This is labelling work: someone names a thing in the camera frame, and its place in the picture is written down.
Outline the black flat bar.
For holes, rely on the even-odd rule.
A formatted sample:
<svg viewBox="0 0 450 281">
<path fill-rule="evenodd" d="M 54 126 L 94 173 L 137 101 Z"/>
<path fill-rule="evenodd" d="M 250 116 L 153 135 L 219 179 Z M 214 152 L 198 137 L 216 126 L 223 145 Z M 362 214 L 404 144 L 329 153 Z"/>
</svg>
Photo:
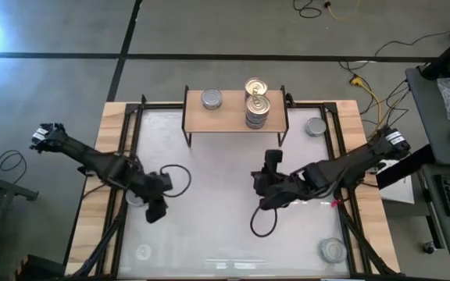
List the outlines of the black flat bar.
<svg viewBox="0 0 450 281">
<path fill-rule="evenodd" d="M 380 189 L 383 189 L 417 172 L 423 165 L 434 163 L 435 158 L 431 146 L 429 144 L 425 145 L 423 148 L 378 173 L 376 175 L 377 185 Z"/>
</svg>

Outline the black box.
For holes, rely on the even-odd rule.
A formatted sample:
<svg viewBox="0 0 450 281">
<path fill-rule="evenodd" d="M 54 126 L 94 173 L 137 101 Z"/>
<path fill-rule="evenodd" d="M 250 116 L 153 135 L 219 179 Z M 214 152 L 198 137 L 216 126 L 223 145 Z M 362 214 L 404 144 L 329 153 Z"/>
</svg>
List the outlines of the black box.
<svg viewBox="0 0 450 281">
<path fill-rule="evenodd" d="M 39 281 L 55 279 L 63 277 L 65 270 L 66 266 L 62 263 L 29 254 L 22 258 L 10 280 Z"/>
</svg>

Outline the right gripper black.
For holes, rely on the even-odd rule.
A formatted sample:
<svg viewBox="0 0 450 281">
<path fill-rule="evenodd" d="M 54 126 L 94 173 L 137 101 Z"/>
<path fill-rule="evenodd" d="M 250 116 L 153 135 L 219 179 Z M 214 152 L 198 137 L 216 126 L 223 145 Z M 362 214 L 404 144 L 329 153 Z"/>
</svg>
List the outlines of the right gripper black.
<svg viewBox="0 0 450 281">
<path fill-rule="evenodd" d="M 267 150 L 264 166 L 260 171 L 251 172 L 253 188 L 259 200 L 259 207 L 266 211 L 286 208 L 292 201 L 298 199 L 298 186 L 289 176 L 277 171 L 282 162 L 282 150 Z"/>
</svg>

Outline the black stand post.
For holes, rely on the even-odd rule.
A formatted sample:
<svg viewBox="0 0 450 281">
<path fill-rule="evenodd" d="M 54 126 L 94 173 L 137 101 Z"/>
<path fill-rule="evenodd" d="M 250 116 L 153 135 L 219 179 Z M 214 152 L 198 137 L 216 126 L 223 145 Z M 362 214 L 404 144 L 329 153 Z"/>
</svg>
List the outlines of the black stand post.
<svg viewBox="0 0 450 281">
<path fill-rule="evenodd" d="M 445 73 L 450 65 L 450 47 L 437 57 L 428 67 L 422 69 L 420 74 L 427 80 L 436 80 Z"/>
</svg>

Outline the silver topped seafood can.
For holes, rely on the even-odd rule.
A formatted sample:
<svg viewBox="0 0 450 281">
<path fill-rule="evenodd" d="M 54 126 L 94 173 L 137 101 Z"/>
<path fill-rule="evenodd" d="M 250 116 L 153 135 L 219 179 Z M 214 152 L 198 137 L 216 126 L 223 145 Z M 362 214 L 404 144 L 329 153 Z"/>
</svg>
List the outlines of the silver topped seafood can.
<svg viewBox="0 0 450 281">
<path fill-rule="evenodd" d="M 330 264 L 342 263 L 347 258 L 345 244 L 341 240 L 333 237 L 319 242 L 318 253 L 325 262 Z"/>
</svg>

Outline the grey desk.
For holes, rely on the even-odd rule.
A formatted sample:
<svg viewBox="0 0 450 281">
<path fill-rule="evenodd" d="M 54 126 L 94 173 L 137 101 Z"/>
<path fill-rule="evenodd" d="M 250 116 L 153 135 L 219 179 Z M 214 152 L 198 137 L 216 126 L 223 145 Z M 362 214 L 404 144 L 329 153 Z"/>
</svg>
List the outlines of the grey desk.
<svg viewBox="0 0 450 281">
<path fill-rule="evenodd" d="M 428 208 L 437 227 L 440 246 L 450 254 L 450 216 L 434 178 L 436 175 L 450 175 L 450 119 L 435 80 L 423 78 L 419 68 L 407 69 L 405 77 L 432 154 L 432 159 L 419 169 L 421 185 L 430 195 Z"/>
</svg>

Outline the black diagonal frame strut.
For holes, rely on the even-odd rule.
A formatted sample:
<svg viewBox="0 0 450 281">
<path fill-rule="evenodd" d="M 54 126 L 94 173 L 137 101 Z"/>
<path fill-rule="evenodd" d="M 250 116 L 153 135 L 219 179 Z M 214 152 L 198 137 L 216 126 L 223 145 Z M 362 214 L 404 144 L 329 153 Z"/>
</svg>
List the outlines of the black diagonal frame strut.
<svg viewBox="0 0 450 281">
<path fill-rule="evenodd" d="M 365 238 L 363 232 L 359 230 L 358 225 L 353 222 L 352 217 L 349 215 L 344 204 L 338 203 L 337 209 L 338 212 L 340 213 L 341 221 L 346 225 L 346 227 L 352 232 L 353 236 L 356 238 L 360 247 L 360 252 L 363 253 L 365 256 L 367 256 L 368 259 L 373 263 L 373 265 L 379 272 L 379 275 L 380 276 L 397 275 L 397 272 L 388 267 L 384 262 L 384 260 L 373 249 L 371 244 Z"/>
<path fill-rule="evenodd" d="M 120 206 L 120 210 L 118 214 L 112 221 L 110 227 L 106 230 L 105 234 L 100 239 L 98 245 L 95 247 L 89 258 L 83 263 L 80 269 L 78 269 L 73 275 L 74 276 L 88 276 L 91 272 L 93 266 L 98 262 L 102 253 L 105 252 L 109 241 L 113 237 L 113 235 L 119 230 L 121 225 L 124 223 L 127 213 L 127 205 L 122 203 Z"/>
</svg>

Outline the black floor tape strip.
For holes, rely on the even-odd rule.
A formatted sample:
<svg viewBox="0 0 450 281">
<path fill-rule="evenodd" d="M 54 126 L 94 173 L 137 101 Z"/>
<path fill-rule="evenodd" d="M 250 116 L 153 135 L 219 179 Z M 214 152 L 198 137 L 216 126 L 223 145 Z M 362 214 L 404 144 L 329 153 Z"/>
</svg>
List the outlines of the black floor tape strip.
<svg viewBox="0 0 450 281">
<path fill-rule="evenodd" d="M 133 38 L 134 30 L 137 24 L 137 17 L 138 13 L 141 8 L 141 3 L 143 0 L 135 0 L 134 7 L 132 9 L 132 12 L 130 14 L 130 20 L 127 26 L 127 31 L 125 33 L 123 44 L 121 46 L 121 50 L 119 53 L 119 57 L 117 59 L 116 68 L 112 75 L 111 84 L 109 87 L 109 92 L 107 94 L 106 101 L 112 102 L 116 99 L 116 93 L 118 91 L 118 87 L 120 85 L 121 76 L 123 74 L 123 68 L 125 65 L 125 62 L 127 60 L 128 52 L 130 49 L 130 43 Z"/>
<path fill-rule="evenodd" d="M 133 59 L 133 60 L 216 60 L 276 62 L 433 62 L 436 57 L 341 56 L 341 55 L 243 55 L 243 54 L 120 54 L 62 52 L 0 52 L 0 59 Z"/>
</svg>

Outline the green white tuna can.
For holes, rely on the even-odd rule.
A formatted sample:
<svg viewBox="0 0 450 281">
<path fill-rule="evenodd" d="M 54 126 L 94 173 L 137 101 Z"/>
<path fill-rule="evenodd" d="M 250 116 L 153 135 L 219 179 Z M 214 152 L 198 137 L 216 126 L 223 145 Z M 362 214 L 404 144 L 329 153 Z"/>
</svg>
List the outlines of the green white tuna can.
<svg viewBox="0 0 450 281">
<path fill-rule="evenodd" d="M 310 137 L 320 137 L 326 133 L 326 122 L 318 117 L 312 117 L 308 119 L 305 124 L 305 132 Z"/>
<path fill-rule="evenodd" d="M 205 109 L 218 109 L 223 103 L 223 95 L 217 89 L 206 89 L 201 94 L 201 103 Z"/>
<path fill-rule="evenodd" d="M 145 205 L 144 200 L 141 197 L 138 197 L 132 190 L 126 192 L 125 201 L 135 208 L 140 208 Z"/>
</svg>

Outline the black metal table frame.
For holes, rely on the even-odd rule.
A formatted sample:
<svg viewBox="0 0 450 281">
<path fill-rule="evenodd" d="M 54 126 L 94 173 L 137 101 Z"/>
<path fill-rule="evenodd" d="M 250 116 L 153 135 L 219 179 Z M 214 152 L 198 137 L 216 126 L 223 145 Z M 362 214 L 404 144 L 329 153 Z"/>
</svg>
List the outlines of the black metal table frame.
<svg viewBox="0 0 450 281">
<path fill-rule="evenodd" d="M 166 215 L 154 223 L 145 209 L 129 207 L 118 277 L 247 279 L 346 277 L 346 261 L 325 262 L 321 240 L 341 238 L 330 198 L 295 201 L 275 212 L 258 210 L 251 172 L 268 149 L 284 153 L 279 170 L 290 173 L 328 158 L 323 137 L 305 134 L 317 108 L 288 111 L 290 131 L 281 146 L 275 133 L 195 133 L 188 147 L 181 103 L 149 103 L 141 117 L 137 154 L 148 172 L 170 174 Z"/>
</svg>

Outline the wooden shelf black frame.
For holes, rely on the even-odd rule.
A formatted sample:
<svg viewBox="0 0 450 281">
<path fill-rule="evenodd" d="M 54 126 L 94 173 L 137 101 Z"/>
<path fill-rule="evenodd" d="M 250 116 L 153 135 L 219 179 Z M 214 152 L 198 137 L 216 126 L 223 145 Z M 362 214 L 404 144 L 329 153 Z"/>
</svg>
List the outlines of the wooden shelf black frame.
<svg viewBox="0 0 450 281">
<path fill-rule="evenodd" d="M 252 129 L 245 123 L 246 105 L 244 91 L 222 90 L 222 105 L 215 110 L 206 109 L 201 102 L 201 90 L 184 90 L 184 105 L 181 129 L 187 146 L 191 146 L 194 133 L 275 133 L 281 146 L 289 130 L 285 87 L 268 90 L 271 110 L 265 125 Z"/>
</svg>

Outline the white paper sheet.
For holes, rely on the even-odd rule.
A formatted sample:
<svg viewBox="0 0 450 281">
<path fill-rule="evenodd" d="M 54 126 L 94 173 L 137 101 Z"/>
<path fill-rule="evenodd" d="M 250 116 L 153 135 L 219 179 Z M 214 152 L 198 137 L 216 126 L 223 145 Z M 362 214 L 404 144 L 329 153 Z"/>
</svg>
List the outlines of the white paper sheet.
<svg viewBox="0 0 450 281">
<path fill-rule="evenodd" d="M 380 161 L 380 165 L 384 165 L 384 167 L 380 168 L 376 174 L 377 184 L 380 189 L 380 196 L 384 200 L 397 201 L 413 205 L 415 203 L 415 199 L 411 176 L 404 177 L 389 186 L 385 186 L 383 180 L 378 179 L 378 176 L 381 173 L 383 173 L 386 169 L 392 167 L 396 163 L 398 163 L 397 160 Z"/>
</svg>

